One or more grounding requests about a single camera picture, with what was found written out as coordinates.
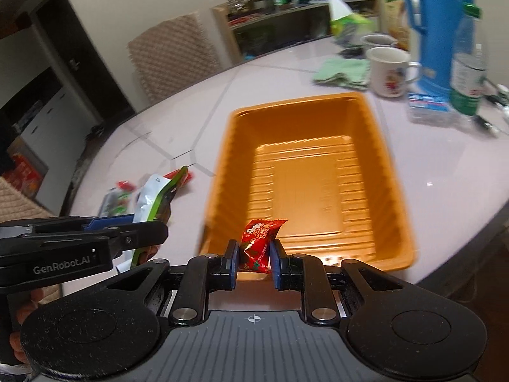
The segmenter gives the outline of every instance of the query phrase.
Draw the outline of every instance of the bottle cap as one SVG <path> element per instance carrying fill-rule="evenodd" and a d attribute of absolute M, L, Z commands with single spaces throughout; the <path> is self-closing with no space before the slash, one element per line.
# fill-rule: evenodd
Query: bottle cap
<path fill-rule="evenodd" d="M 477 7 L 475 4 L 470 3 L 463 3 L 463 12 L 467 16 L 480 18 L 482 11 L 479 7 Z"/>

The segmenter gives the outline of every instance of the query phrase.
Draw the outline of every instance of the plastic water bottle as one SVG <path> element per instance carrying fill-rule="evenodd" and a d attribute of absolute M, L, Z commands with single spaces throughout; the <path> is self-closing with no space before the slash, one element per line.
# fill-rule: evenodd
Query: plastic water bottle
<path fill-rule="evenodd" d="M 466 116 L 473 116 L 477 112 L 486 78 L 486 46 L 480 18 L 479 7 L 464 3 L 463 18 L 454 41 L 450 103 Z"/>

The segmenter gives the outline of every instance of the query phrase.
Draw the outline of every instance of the mug handle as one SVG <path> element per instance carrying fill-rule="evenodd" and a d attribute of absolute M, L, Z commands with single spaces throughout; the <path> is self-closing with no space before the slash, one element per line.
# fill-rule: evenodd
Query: mug handle
<path fill-rule="evenodd" d="M 415 76 L 413 79 L 407 80 L 406 83 L 413 83 L 417 80 L 419 80 L 422 77 L 422 65 L 418 61 L 411 61 L 408 63 L 408 68 L 415 67 L 417 68 L 417 76 Z"/>

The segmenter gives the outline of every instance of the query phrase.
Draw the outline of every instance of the beige cushion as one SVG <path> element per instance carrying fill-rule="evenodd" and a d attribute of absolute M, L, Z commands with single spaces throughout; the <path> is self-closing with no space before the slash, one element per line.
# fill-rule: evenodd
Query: beige cushion
<path fill-rule="evenodd" d="M 53 217 L 0 177 L 0 223 L 25 218 Z"/>

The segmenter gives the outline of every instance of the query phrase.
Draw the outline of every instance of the wall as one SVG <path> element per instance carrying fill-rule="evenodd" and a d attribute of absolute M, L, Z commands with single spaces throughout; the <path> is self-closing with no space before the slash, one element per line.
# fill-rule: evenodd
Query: wall
<path fill-rule="evenodd" d="M 0 39 L 0 107 L 49 67 L 31 28 Z"/>
<path fill-rule="evenodd" d="M 223 66 L 226 49 L 209 8 L 224 0 L 69 0 L 106 67 L 136 111 L 149 102 L 140 87 L 126 45 L 163 20 L 198 11 Z"/>
<path fill-rule="evenodd" d="M 483 30 L 488 43 L 488 78 L 509 86 L 509 0 L 475 0 L 483 9 Z"/>

